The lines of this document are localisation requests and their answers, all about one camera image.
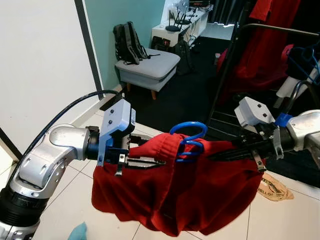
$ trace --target red clothing on rack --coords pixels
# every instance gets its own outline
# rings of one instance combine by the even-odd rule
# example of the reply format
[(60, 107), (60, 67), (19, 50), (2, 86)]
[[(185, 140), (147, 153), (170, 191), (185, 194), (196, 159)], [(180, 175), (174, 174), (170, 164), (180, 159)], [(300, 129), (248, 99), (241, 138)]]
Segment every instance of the red clothing on rack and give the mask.
[[(153, 157), (165, 166), (148, 169), (123, 169), (97, 166), (93, 174), (92, 205), (114, 213), (120, 221), (136, 220), (148, 229), (178, 236), (181, 231), (200, 231), (208, 235), (240, 215), (254, 199), (262, 174), (249, 159), (218, 162), (206, 157), (234, 149), (227, 141), (205, 141), (204, 154), (195, 163), (176, 163), (182, 134), (158, 135), (130, 156)], [(186, 152), (194, 151), (187, 145)]]
[[(299, 5), (300, 0), (258, 0), (250, 17), (265, 21), (266, 25), (290, 28)], [(220, 103), (233, 93), (264, 91), (281, 85), (287, 77), (287, 65), (281, 58), (287, 36), (278, 30), (254, 29), (239, 63), (224, 83)], [(226, 52), (219, 59), (218, 69), (225, 55)]]

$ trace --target cable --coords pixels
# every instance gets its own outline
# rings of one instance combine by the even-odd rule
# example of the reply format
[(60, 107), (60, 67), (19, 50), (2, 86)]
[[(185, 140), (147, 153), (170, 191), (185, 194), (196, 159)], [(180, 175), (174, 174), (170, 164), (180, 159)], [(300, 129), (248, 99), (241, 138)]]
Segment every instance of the cable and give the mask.
[(30, 151), (35, 147), (35, 145), (41, 140), (41, 138), (43, 137), (43, 135), (52, 127), (52, 125), (59, 119), (62, 117), (62, 115), (64, 115), (68, 110), (70, 110), (72, 107), (74, 107), (75, 105), (77, 105), (78, 103), (82, 102), (83, 100), (86, 100), (88, 98), (91, 98), (93, 96), (96, 95), (100, 95), (100, 94), (114, 94), (114, 95), (121, 95), (119, 92), (114, 91), (114, 90), (101, 90), (101, 91), (94, 91), (91, 92), (87, 95), (84, 95), (80, 98), (78, 98), (77, 100), (73, 101), (72, 103), (70, 103), (68, 106), (66, 106), (61, 112), (59, 112), (45, 127), (44, 129), (42, 129), (42, 131), (35, 137), (35, 139), (31, 142), (31, 144), (28, 146), (28, 148), (25, 150), (24, 154), (22, 155), (22, 158), (20, 159), (20, 162), (18, 163), (18, 165), (16, 166), (14, 172), (12, 173), (9, 181), (7, 182), (7, 184), (10, 184), (13, 176), (15, 175), (15, 172), (17, 171), (17, 169), (19, 168), (20, 164), (22, 163), (22, 160), (30, 153)]
[(288, 104), (286, 105), (286, 107), (284, 108), (284, 110), (282, 111), (284, 114), (288, 114), (288, 112), (291, 110), (292, 106), (294, 105), (294, 103), (298, 97), (298, 93), (299, 93), (299, 90), (302, 87), (302, 85), (306, 85), (308, 87), (316, 107), (320, 108), (320, 100), (318, 98), (316, 91), (314, 90), (314, 88), (312, 86), (312, 83), (310, 83), (307, 80), (303, 80), (303, 81), (298, 82), (295, 85), (294, 90), (291, 93), (290, 100), (289, 100)]

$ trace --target gray ottoman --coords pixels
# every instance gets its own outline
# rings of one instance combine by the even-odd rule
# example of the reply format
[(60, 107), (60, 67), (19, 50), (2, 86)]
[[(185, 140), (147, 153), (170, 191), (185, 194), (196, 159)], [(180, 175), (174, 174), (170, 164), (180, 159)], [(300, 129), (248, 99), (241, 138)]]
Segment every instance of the gray ottoman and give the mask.
[(120, 80), (127, 83), (127, 90), (130, 91), (131, 84), (150, 89), (152, 98), (156, 99), (156, 92), (172, 78), (176, 73), (180, 57), (170, 52), (154, 49), (145, 49), (150, 59), (143, 59), (139, 65), (126, 65), (124, 61), (118, 61), (115, 66), (120, 71)]

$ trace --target clothing rack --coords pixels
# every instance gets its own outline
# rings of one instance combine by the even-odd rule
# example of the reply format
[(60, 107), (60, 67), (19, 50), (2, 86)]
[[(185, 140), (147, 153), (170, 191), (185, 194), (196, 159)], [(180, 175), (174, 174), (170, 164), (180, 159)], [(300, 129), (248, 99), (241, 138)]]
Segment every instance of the clothing rack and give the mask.
[[(227, 138), (227, 140), (232, 140), (235, 137), (238, 137), (240, 134), (241, 128), (240, 128), (240, 125), (239, 125), (235, 115), (226, 114), (223, 112), (216, 111), (217, 102), (218, 102), (222, 87), (224, 85), (224, 82), (230, 76), (233, 67), (238, 63), (237, 60), (240, 55), (239, 53), (241, 53), (243, 50), (243, 49), (239, 49), (239, 47), (238, 47), (239, 42), (242, 40), (244, 34), (246, 34), (248, 32), (248, 30), (256, 29), (256, 28), (271, 29), (271, 30), (276, 30), (276, 31), (281, 31), (281, 32), (286, 32), (286, 33), (314, 37), (314, 38), (320, 37), (320, 35), (318, 33), (314, 33), (314, 32), (307, 32), (307, 31), (302, 31), (302, 30), (297, 30), (297, 29), (292, 29), (292, 28), (284, 28), (284, 27), (265, 25), (265, 24), (259, 24), (259, 23), (248, 23), (248, 24), (245, 24), (242, 27), (239, 27), (233, 31), (230, 47), (229, 47), (228, 52), (226, 54), (226, 57), (222, 63), (221, 69), (217, 75), (218, 86), (216, 89), (215, 97), (214, 97), (214, 100), (212, 103), (212, 107), (211, 107), (208, 119), (206, 121), (206, 125), (208, 126), (209, 129), (214, 130), (216, 132), (218, 131), (219, 133), (224, 134), (225, 137)], [(216, 119), (213, 117), (213, 115), (224, 115), (223, 120)], [(217, 129), (214, 125), (211, 124), (211, 121), (223, 122), (223, 124), (226, 124), (231, 129), (233, 129), (233, 132), (225, 132), (221, 129)]]

